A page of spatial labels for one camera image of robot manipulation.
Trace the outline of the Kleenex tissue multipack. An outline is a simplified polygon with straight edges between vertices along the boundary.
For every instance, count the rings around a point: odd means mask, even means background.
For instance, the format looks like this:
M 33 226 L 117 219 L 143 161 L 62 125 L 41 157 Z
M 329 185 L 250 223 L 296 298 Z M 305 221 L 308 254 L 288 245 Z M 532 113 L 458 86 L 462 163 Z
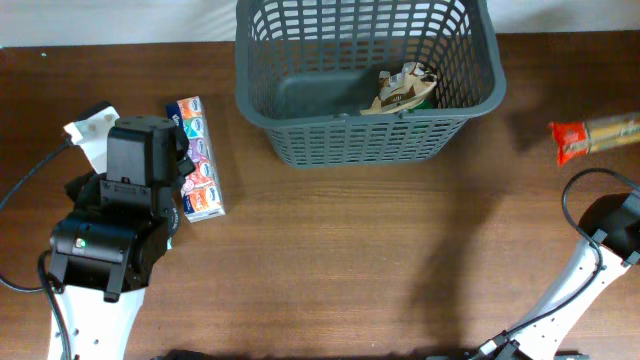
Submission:
M 166 105 L 167 117 L 179 125 L 189 142 L 187 156 L 195 170 L 186 177 L 181 195 L 191 223 L 226 214 L 204 106 L 199 96 Z

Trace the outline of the grey plastic basket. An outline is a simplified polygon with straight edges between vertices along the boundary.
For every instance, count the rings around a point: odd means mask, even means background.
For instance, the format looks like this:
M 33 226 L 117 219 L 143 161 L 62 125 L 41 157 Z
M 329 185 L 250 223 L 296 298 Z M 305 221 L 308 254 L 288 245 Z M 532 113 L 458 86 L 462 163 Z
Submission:
M 481 0 L 246 0 L 236 21 L 237 106 L 294 167 L 428 159 L 506 92 Z M 427 107 L 371 114 L 408 62 L 436 75 Z

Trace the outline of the San Remo spaghetti packet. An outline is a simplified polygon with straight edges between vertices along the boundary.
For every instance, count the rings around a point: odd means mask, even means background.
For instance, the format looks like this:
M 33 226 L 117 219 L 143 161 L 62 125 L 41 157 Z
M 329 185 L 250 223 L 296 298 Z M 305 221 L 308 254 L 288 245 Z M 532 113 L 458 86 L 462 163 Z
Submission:
M 557 165 L 592 152 L 639 142 L 639 113 L 626 113 L 584 122 L 550 122 L 551 137 L 558 146 Z

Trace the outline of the green lid jar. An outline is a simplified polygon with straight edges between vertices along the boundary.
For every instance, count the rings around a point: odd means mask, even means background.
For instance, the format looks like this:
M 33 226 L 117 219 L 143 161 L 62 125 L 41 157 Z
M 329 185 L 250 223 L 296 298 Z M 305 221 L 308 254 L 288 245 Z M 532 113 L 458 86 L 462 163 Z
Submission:
M 419 105 L 414 107 L 414 110 L 427 110 L 427 109 L 432 109 L 433 107 L 434 107 L 433 103 L 430 100 L 425 99 Z

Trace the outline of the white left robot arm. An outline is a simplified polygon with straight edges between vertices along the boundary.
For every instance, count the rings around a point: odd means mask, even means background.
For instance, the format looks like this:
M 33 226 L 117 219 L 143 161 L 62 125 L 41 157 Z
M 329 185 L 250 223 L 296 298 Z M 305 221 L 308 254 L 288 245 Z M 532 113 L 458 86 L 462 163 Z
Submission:
M 153 266 L 180 226 L 174 194 L 195 169 L 188 145 L 170 119 L 120 118 L 105 169 L 66 184 L 73 209 L 37 262 L 52 310 L 49 358 L 123 358 Z

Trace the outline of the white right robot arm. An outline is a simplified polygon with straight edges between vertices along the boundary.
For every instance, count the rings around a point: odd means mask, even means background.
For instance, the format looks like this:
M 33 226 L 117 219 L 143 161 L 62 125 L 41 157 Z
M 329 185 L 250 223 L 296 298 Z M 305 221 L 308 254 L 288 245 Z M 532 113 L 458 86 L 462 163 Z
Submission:
M 606 195 L 579 225 L 581 238 L 560 276 L 509 330 L 479 347 L 474 359 L 552 359 L 564 337 L 594 300 L 639 263 L 639 193 Z

